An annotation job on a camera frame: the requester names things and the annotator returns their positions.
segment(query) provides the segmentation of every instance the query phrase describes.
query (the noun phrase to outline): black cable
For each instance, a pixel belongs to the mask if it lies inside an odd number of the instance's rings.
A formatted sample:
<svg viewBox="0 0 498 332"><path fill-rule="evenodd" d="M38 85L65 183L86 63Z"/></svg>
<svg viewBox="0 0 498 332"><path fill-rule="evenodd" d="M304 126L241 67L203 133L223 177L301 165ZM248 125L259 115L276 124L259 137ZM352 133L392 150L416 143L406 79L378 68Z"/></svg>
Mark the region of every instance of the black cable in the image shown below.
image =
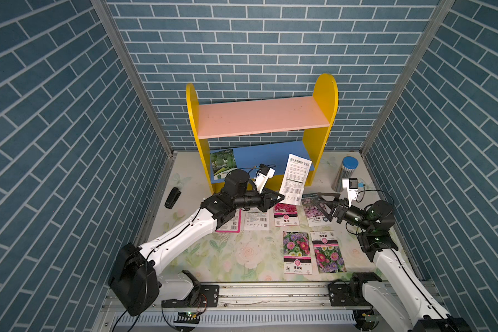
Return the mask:
<svg viewBox="0 0 498 332"><path fill-rule="evenodd" d="M172 324L170 324L170 322L168 322L168 320L166 320L166 317L164 317L164 309L162 308L162 304L160 305L160 312L162 312L162 318L164 319L164 321L166 322L166 324L168 324L169 327L171 327L172 329L180 332L175 326L173 326Z"/></svg>
<svg viewBox="0 0 498 332"><path fill-rule="evenodd" d="M393 196L391 196L391 194L388 193L387 191L378 190L378 189L369 189L369 190L362 190L362 191L360 191L358 193L358 195L361 194L361 193L363 193L363 196L362 196L361 199L356 199L356 202L360 203L361 201L363 201L363 198L365 197L365 192L366 191L379 191L379 192L383 192L384 194L386 194L387 196L389 196L391 198L392 204L393 204L393 206L395 206L395 199L393 198Z"/></svg>
<svg viewBox="0 0 498 332"><path fill-rule="evenodd" d="M265 167L273 168L273 167L277 167L277 165L275 165L275 164L269 164L269 165L265 165ZM240 168L236 168L236 169L248 169L249 171L247 172L247 174L251 175L251 171L253 169L259 169L260 170L262 168L254 166L254 167L240 167Z"/></svg>
<svg viewBox="0 0 498 332"><path fill-rule="evenodd" d="M352 225L352 226L354 226L354 225L353 225L353 224L349 224L349 223L347 222L347 223L345 224L345 229L347 230L347 232L351 233L352 235L358 236L358 232L356 232L356 233L351 232L350 230L348 230L347 225Z"/></svg>
<svg viewBox="0 0 498 332"><path fill-rule="evenodd" d="M426 295L424 295L424 293L422 292L422 290L415 284L415 282L413 281L412 277L409 276L408 272L406 271L406 269L404 268L404 265L402 264L402 262L400 261L395 249L391 248L390 246L388 246L387 244L383 243L383 242L380 242L380 241L377 241L377 242L373 242L371 243L371 245L375 244L375 243L381 243L383 245L385 245L388 249L391 249L391 251L393 252L393 254L395 255L395 257L397 258L398 260L398 263L400 264L400 266L402 266L402 271L404 271L404 273L406 274L406 276L408 277L409 281L412 282L413 286L415 286L415 288L419 291L419 293L424 297L424 299L426 300L426 302L428 302L428 304L432 307L432 309L439 315L439 317L441 319L445 319L438 311L437 309L433 306L432 302L430 302L430 300L428 299L428 297Z"/></svg>
<svg viewBox="0 0 498 332"><path fill-rule="evenodd" d="M195 214L194 218L186 224L186 226L183 227L183 229L181 229L181 231L179 233L177 233L176 235L174 235L172 238L169 238L168 240L162 242L161 244L157 245L155 248L151 249L150 253L147 254L147 257L146 257L146 275L147 275L147 262L148 262L148 259L149 259L149 256L153 253L153 251L155 251L155 249L159 248L160 246L162 246L163 244L165 244L166 242L169 242L171 240L173 240L174 238L176 238L177 236L181 235L181 233L188 227L190 226L190 224L195 220L195 218L198 216L199 212L201 212L201 208L199 208L198 212ZM147 295L147 283L146 283L146 292L144 293L144 295L146 296Z"/></svg>
<svg viewBox="0 0 498 332"><path fill-rule="evenodd" d="M127 332L131 331L133 329L133 327L135 327L136 322L139 321L140 315L141 315L141 313L138 316L136 316L135 322L133 323L133 325L131 325L131 327L127 330Z"/></svg>
<svg viewBox="0 0 498 332"><path fill-rule="evenodd" d="M125 315L125 313L126 313L126 312L127 312L127 310L126 310L126 311L124 311L124 313L123 313L123 314L121 314L121 316L120 316L120 317L116 320L116 323L115 323L115 325L113 326L113 329L111 330L111 332L115 332L116 324L118 324L118 322L119 322L119 321L120 321L120 319L121 319L121 318Z"/></svg>

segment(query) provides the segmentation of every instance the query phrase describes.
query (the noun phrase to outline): floral tablecloth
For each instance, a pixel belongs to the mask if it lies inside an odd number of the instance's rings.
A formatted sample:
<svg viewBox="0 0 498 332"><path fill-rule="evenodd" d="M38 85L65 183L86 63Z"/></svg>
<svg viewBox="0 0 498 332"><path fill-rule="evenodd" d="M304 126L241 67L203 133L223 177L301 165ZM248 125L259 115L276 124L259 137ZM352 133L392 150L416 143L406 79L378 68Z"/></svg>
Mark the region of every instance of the floral tablecloth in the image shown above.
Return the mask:
<svg viewBox="0 0 498 332"><path fill-rule="evenodd" d="M371 189L372 181L365 169L359 154L350 152L325 152L317 171L314 183L305 188L305 193L332 192L330 183L336 175L338 164L343 157L350 155L359 160L360 166L354 176L366 183ZM161 205L157 213L150 239L168 231L190 216L199 202L210 195L204 171L197 152L180 152L177 155L165 196L173 186L179 187L182 194L171 210ZM378 200L378 195L371 192L364 204ZM374 264L359 248L356 236L349 234L345 224L336 222L328 226L310 228L301 207L298 209L300 225L275 227L270 230L242 230L240 233L212 233L195 242L181 255L174 259L166 272L177 273L183 269L189 270L202 282L255 282L255 281L330 281L335 279L350 279L352 272L374 271L381 275ZM284 274L284 237L283 232L311 232L333 230L338 237L341 257L346 272L319 273L315 265L316 256L309 240L312 257L312 275ZM397 237L393 239L399 245Z"/></svg>

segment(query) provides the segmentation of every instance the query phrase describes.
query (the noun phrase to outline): robotic arm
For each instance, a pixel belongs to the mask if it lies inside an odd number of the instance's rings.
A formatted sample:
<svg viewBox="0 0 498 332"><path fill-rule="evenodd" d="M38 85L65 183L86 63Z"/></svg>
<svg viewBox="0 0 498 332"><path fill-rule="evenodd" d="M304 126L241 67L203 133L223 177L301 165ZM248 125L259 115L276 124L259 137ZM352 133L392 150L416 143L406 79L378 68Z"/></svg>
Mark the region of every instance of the robotic arm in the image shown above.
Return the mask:
<svg viewBox="0 0 498 332"><path fill-rule="evenodd" d="M132 243L121 248L109 286L129 314L139 315L155 300L184 300L188 306L195 303L201 284L190 272L166 275L162 271L195 241L231 220L236 209L256 207L266 212L284 200L284 195L264 187L273 174L273 169L260 165L253 182L248 172L235 169L225 177L221 191L205 199L181 224L138 248Z"/></svg>
<svg viewBox="0 0 498 332"><path fill-rule="evenodd" d="M389 235L389 229L395 224L393 204L379 200L360 209L352 205L352 200L358 196L358 180L343 179L343 188L347 190L350 201L339 199L339 194L318 193L316 207L329 221L336 218L338 223L345 221L363 230L356 235L362 251L387 277L400 302L388 293L384 283L373 273L352 275L351 298L369 302L395 332L470 332L465 320L452 317L434 299L398 251ZM327 201L323 196L333 196L334 199Z"/></svg>

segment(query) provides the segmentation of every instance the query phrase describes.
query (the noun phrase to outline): blue brick wallpaper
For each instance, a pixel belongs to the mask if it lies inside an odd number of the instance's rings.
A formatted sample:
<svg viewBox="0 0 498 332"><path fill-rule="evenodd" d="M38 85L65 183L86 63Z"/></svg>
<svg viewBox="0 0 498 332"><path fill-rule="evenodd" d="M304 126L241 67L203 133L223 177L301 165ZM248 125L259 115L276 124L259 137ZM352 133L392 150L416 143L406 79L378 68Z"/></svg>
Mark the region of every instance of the blue brick wallpaper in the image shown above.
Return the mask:
<svg viewBox="0 0 498 332"><path fill-rule="evenodd" d="M367 160L448 309L498 331L498 0L456 0Z"/></svg>
<svg viewBox="0 0 498 332"><path fill-rule="evenodd" d="M0 332L92 327L165 158L89 0L0 0Z"/></svg>
<svg viewBox="0 0 498 332"><path fill-rule="evenodd" d="M438 0L109 3L174 149L195 149L188 82L200 103L220 103L308 96L317 77L331 73L340 100L327 148L351 150L365 140ZM302 134L231 137L210 145L291 141Z"/></svg>

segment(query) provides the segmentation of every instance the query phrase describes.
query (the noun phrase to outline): aluminum frame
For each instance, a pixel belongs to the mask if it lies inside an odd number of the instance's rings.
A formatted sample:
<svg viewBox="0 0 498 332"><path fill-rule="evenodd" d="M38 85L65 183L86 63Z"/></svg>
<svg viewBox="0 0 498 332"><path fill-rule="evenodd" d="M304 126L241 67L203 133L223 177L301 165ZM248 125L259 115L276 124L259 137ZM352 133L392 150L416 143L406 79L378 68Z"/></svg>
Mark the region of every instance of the aluminum frame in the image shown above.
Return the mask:
<svg viewBox="0 0 498 332"><path fill-rule="evenodd" d="M455 0L440 0L437 7L435 7L428 25L419 37L415 48L413 49L406 65L404 66L404 70L402 70L402 74L400 74L400 76L398 77L393 90L389 93L389 96L387 97L382 110L380 110L378 118L374 121L371 131L369 132L367 138L365 139L365 141L363 141L362 146L359 149L362 157L367 155L367 152L371 148L378 133L382 129L385 120L387 120L387 118L393 111L393 107L397 103L400 95L404 91L404 88L415 72L415 69L421 61L424 53L426 53L426 50L432 42L433 37L437 33L437 30L439 30L441 23L443 23L443 21L445 20L448 11L450 10L450 8L452 8L454 1Z"/></svg>
<svg viewBox="0 0 498 332"><path fill-rule="evenodd" d="M147 117L149 118L151 125L153 126L153 129L157 134L157 137L159 137L160 143L166 150L168 156L173 156L172 145L166 137L164 130L162 130L157 113L155 112L153 104L151 103L151 100L147 95L146 89L144 87L144 84L142 83L142 80L140 79L138 71L136 70L135 64L133 63L133 60L129 55L129 52L124 43L124 39L122 38L113 15L111 14L109 5L107 4L106 0L91 0L91 2L94 10L96 11L96 14L100 18L101 24L103 25L107 36L109 36L109 39L113 44L115 52L118 55L122 66L124 66L124 70L126 71L127 76L129 77L129 81L135 89L136 95L139 97L139 100L142 103L144 110L146 111Z"/></svg>
<svg viewBox="0 0 498 332"><path fill-rule="evenodd" d="M151 228L153 227L153 222L155 221L155 216L157 211L159 211L159 206L162 203L162 197L166 191L166 186L168 185L168 180L170 179L170 174L172 173L173 164L175 163L175 158L177 158L177 151L173 153L173 156L166 158L162 172L160 173L159 181L157 186L153 191L153 196L147 207L146 214L140 225L139 232L133 241L134 245L139 245L147 242L147 238L151 233Z"/></svg>
<svg viewBox="0 0 498 332"><path fill-rule="evenodd" d="M370 310L370 306L332 307L328 297L330 282L203 282L204 285L219 285L218 307L207 311L220 311L229 314L240 309L249 311L280 310ZM422 282L424 287L442 304L435 284ZM384 282L390 294L396 292L389 282ZM125 310L114 293L109 290L105 302L92 328L96 332L110 332L118 314ZM178 309L166 308L166 312ZM160 303L154 303L146 312L161 311Z"/></svg>

